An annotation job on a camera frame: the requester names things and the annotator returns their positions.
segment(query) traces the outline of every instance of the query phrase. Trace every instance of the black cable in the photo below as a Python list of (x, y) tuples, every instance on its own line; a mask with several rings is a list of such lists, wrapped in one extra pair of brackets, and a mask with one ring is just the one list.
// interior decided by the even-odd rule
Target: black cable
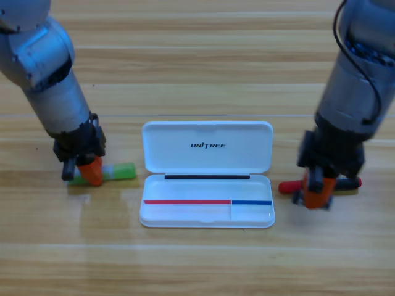
[(363, 122), (362, 122), (365, 125), (372, 125), (372, 124), (374, 124), (376, 122), (377, 118), (380, 116), (380, 113), (381, 113), (381, 96), (380, 96), (380, 93), (378, 92), (377, 87), (375, 86), (373, 81), (365, 73), (365, 71), (349, 55), (347, 50), (344, 48), (343, 44), (341, 44), (341, 41), (340, 41), (339, 36), (338, 36), (337, 27), (338, 27), (339, 14), (340, 14), (341, 10), (343, 9), (344, 5), (346, 4), (346, 2), (347, 2), (347, 0), (344, 0), (340, 4), (340, 6), (338, 8), (338, 11), (336, 11), (335, 20), (333, 21), (333, 35), (335, 36), (336, 43), (340, 47), (341, 52), (346, 56), (346, 58), (350, 61), (350, 63), (353, 64), (353, 66), (362, 74), (362, 76), (369, 82), (369, 84), (373, 88), (373, 91), (375, 92), (375, 98), (376, 98), (376, 104), (377, 104), (376, 112), (373, 114), (371, 119), (364, 119)]

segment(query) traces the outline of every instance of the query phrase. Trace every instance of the green marker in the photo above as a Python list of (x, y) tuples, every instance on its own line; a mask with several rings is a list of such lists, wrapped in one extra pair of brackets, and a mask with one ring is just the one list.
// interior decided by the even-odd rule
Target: green marker
[[(118, 165), (104, 165), (102, 167), (103, 181), (133, 179), (136, 177), (134, 163), (119, 163)], [(74, 180), (69, 181), (69, 185), (89, 184), (82, 178), (80, 171), (76, 168)]]

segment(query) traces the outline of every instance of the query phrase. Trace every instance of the marker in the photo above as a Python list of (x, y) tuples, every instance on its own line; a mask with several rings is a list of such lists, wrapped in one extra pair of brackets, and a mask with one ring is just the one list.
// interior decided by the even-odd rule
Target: marker
[[(362, 186), (362, 180), (360, 177), (355, 179), (349, 178), (338, 178), (336, 180), (335, 190), (355, 190)], [(281, 182), (278, 185), (278, 191), (283, 194), (292, 194), (295, 191), (301, 190), (303, 188), (302, 180), (299, 181), (286, 181)]]
[[(104, 165), (101, 167), (102, 180), (122, 180), (122, 179), (133, 179), (136, 177), (136, 168), (133, 163), (119, 163), (116, 165)], [(74, 180), (69, 181), (69, 185), (81, 185), (88, 184), (89, 182), (84, 179), (79, 171), (75, 169)]]

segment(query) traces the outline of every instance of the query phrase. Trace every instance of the wooden surface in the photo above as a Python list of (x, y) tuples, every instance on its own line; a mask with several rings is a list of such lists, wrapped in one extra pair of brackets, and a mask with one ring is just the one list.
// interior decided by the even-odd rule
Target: wooden surface
[[(67, 189), (22, 92), (0, 76), (0, 295), (395, 295), (395, 111), (366, 145), (363, 188), (310, 212), (277, 193), (336, 57), (337, 0), (53, 0), (107, 136), (138, 178)], [(276, 223), (266, 230), (139, 223), (141, 126), (267, 120)]]

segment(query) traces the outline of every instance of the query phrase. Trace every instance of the robotic arm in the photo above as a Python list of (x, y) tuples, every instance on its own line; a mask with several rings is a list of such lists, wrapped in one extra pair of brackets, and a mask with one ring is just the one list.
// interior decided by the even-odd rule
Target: robotic arm
[[(337, 24), (340, 13), (339, 32)], [(395, 95), (395, 1), (344, 0), (333, 32), (341, 51), (306, 131), (297, 165), (306, 168), (303, 191), (293, 202), (327, 208), (336, 177), (355, 178), (363, 142), (379, 128)]]
[(0, 71), (20, 86), (63, 162), (62, 179), (75, 165), (91, 184), (102, 182), (106, 138), (72, 70), (73, 44), (48, 16), (51, 0), (0, 0)]

